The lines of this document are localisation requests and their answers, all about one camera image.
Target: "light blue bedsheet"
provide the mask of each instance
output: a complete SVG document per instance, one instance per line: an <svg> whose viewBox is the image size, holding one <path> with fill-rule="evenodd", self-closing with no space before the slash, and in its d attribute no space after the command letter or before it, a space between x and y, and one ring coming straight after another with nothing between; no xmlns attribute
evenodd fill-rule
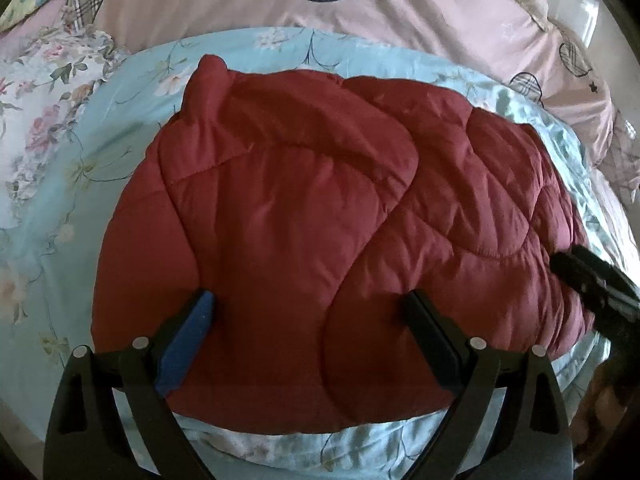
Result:
<svg viewBox="0 0 640 480"><path fill-rule="evenodd" d="M373 75L431 82L456 90L474 105L512 121L530 123L578 207L592 249L607 259L607 252L616 254L591 192L584 150L573 131L484 75L428 54L300 28L233 30L158 46L129 58L96 92L47 170L22 224L0 232L0 267L10 269L5 273L14 276L15 285L26 294L21 322L0 320L0 397L41 438L70 350L91 342L98 254L118 197L155 134L180 109L184 85L204 54L217 54L229 68L242 72L310 68L343 77ZM574 379L589 354L592 360L597 356L594 362L602 359L603 348L591 335L558 361L563 387ZM254 462L334 478L340 474L396 478L410 465L406 456L411 453L406 450L424 446L439 416L307 440L290 436L276 442L272 438L255 444L266 449L247 449L244 455ZM217 433L214 428L209 431L195 421L181 419L181 423L191 428L190 437L205 449L214 470L235 464L232 467L240 468L235 479L268 477L266 472L256 473L253 465L221 458L211 448L242 454L238 450L255 440ZM234 438L240 444L230 444ZM286 478L282 473L276 476Z"/></svg>

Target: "red fabric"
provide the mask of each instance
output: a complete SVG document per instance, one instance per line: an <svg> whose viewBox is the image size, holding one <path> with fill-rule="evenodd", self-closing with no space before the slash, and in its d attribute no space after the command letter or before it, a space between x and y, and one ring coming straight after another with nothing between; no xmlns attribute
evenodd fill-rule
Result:
<svg viewBox="0 0 640 480"><path fill-rule="evenodd" d="M407 80L229 71L206 56L104 238L99 351L219 298L183 415L251 433L331 432L444 407L399 313L423 288L469 336L555 358L590 318L550 273L586 243L528 125Z"/></svg>

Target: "metal pin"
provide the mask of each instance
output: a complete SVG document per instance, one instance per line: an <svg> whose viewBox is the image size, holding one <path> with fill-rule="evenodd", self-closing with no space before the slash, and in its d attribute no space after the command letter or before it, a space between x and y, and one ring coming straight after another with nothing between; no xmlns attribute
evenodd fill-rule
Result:
<svg viewBox="0 0 640 480"><path fill-rule="evenodd" d="M78 359L84 357L88 351L89 349L84 345L76 346L76 348L74 348L74 357Z"/></svg>
<svg viewBox="0 0 640 480"><path fill-rule="evenodd" d="M481 337L472 337L469 340L469 344L475 350L484 350L486 348L486 341Z"/></svg>
<svg viewBox="0 0 640 480"><path fill-rule="evenodd" d="M537 355L538 357L544 357L546 355L546 348L542 345L533 345L531 347L531 352L533 355Z"/></svg>
<svg viewBox="0 0 640 480"><path fill-rule="evenodd" d="M137 337L133 340L131 346L133 346L133 348L135 348L136 350L142 350L143 348L149 346L149 338L145 336Z"/></svg>

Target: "blue gripper pad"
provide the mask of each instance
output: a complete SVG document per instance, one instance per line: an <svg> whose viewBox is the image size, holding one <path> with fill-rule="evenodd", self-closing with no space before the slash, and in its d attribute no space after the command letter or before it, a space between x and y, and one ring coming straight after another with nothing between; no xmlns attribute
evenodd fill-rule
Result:
<svg viewBox="0 0 640 480"><path fill-rule="evenodd" d="M191 367L213 322L216 297L208 290L194 299L194 306L166 350L158 359L156 392L162 398L177 390Z"/></svg>

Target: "white floor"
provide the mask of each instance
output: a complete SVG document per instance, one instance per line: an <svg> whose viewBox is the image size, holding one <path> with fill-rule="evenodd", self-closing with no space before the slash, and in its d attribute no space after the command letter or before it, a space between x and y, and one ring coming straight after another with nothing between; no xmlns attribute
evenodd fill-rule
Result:
<svg viewBox="0 0 640 480"><path fill-rule="evenodd" d="M588 47L591 62L609 83L616 106L640 127L640 64L602 0L548 0L550 16L570 28ZM631 212L640 225L640 207ZM25 464L42 478L43 445L0 400L0 433Z"/></svg>

